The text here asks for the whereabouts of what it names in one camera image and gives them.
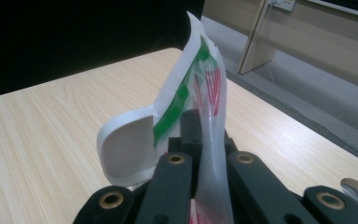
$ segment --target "transparent plastic bag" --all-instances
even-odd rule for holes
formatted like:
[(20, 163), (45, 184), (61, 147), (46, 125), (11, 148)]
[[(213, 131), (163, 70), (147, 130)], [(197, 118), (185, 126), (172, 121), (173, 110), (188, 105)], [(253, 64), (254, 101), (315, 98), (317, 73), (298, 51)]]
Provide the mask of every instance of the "transparent plastic bag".
[(189, 18), (190, 39), (153, 103), (154, 145), (158, 156), (165, 153), (168, 138), (179, 136), (181, 113), (197, 108), (203, 144), (196, 193), (198, 220), (200, 224), (233, 223), (224, 149), (225, 66), (202, 23), (191, 14)]

